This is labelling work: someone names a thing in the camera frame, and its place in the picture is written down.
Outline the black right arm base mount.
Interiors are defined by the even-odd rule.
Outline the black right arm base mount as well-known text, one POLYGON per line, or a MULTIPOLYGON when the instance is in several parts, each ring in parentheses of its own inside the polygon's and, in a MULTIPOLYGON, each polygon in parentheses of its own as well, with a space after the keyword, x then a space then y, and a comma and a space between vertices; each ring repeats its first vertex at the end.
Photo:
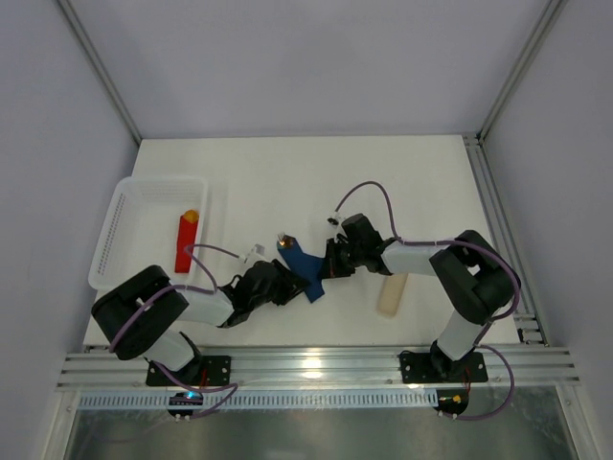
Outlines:
POLYGON ((403 383, 485 383, 488 370, 481 353, 468 353, 460 360, 429 352, 403 351, 398 355, 403 383))

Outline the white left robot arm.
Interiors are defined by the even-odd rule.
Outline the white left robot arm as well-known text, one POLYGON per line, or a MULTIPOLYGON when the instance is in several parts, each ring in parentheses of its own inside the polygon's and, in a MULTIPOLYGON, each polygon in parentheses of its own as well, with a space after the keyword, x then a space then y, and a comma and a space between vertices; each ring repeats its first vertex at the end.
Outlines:
POLYGON ((168 383, 193 387, 205 359, 185 333, 171 329, 175 322, 234 328, 259 307, 284 306, 308 287, 307 279, 277 260, 256 262, 211 289, 174 285, 161 266, 151 265, 96 301, 91 314, 111 354, 120 360, 143 357, 168 383))

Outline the blue paper napkin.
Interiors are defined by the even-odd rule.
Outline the blue paper napkin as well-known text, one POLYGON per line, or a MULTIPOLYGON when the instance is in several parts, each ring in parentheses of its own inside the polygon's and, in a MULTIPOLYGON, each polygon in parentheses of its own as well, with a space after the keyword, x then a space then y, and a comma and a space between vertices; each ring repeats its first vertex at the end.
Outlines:
POLYGON ((277 250, 287 267, 296 275, 308 281, 308 287, 304 293, 310 303, 316 302, 325 295, 319 272, 323 266, 322 258, 307 254, 298 241, 291 248, 282 249, 277 245, 277 250))

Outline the gold fork green handle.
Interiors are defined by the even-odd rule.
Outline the gold fork green handle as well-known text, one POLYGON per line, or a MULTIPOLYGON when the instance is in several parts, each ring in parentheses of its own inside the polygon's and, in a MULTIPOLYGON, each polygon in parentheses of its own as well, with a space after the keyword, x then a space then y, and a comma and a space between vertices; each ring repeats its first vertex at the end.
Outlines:
POLYGON ((295 243, 295 238, 287 235, 286 233, 280 233, 278 235, 277 245, 279 248, 288 249, 291 248, 295 243))

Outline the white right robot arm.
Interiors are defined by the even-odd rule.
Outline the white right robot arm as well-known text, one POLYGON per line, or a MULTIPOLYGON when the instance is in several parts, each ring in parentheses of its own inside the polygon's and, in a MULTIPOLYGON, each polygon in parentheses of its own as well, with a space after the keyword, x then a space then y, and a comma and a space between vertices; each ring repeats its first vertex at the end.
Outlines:
POLYGON ((319 277, 346 278, 359 267, 386 277, 435 277, 453 307, 428 352, 400 354, 404 382, 460 382, 471 373, 478 381, 488 379, 478 368, 483 356, 475 349, 496 313, 515 299, 521 282, 480 233, 465 230, 450 241, 383 239, 366 216, 357 214, 326 241, 319 277))

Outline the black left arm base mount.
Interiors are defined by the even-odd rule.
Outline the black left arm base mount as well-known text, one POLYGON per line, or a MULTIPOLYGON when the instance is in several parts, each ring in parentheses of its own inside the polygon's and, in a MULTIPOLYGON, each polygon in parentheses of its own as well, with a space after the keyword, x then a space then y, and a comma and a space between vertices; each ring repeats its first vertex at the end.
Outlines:
MULTIPOLYGON (((170 374, 175 380, 193 388, 224 386, 230 383, 231 367, 230 356, 197 356, 184 368, 170 371, 170 374)), ((150 363, 146 386, 178 386, 178 383, 167 377, 155 364, 150 363)))

